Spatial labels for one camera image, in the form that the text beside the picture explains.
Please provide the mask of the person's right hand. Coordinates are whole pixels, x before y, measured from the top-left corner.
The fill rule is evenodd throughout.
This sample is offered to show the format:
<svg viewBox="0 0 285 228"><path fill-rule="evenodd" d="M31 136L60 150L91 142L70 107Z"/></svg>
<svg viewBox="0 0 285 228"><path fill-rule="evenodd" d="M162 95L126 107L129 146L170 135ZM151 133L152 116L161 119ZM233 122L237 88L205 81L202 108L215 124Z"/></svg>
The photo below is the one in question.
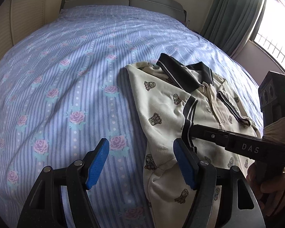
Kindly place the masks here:
<svg viewBox="0 0 285 228"><path fill-rule="evenodd" d="M263 215L271 216L280 212L285 206L285 168L268 181L258 184L256 181L256 165L250 165L247 171L249 183L258 201Z"/></svg>

